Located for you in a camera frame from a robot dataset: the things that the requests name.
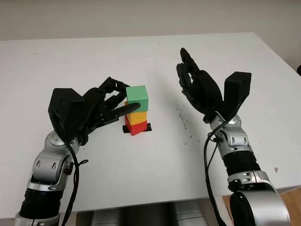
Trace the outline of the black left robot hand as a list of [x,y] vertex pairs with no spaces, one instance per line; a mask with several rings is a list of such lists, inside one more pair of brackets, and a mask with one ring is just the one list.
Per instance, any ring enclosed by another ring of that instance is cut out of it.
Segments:
[[126,98],[128,85],[108,77],[99,87],[91,88],[84,95],[87,117],[80,132],[80,145],[88,142],[88,135],[99,127],[114,123],[120,117],[137,110],[140,103],[118,107]]

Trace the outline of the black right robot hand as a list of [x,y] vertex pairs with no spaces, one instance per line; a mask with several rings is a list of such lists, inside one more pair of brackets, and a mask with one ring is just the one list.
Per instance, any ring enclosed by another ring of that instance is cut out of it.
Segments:
[[222,103],[221,91],[209,73],[199,69],[185,48],[181,48],[180,56],[182,62],[177,64],[176,70],[182,93],[204,115],[203,121],[210,123]]

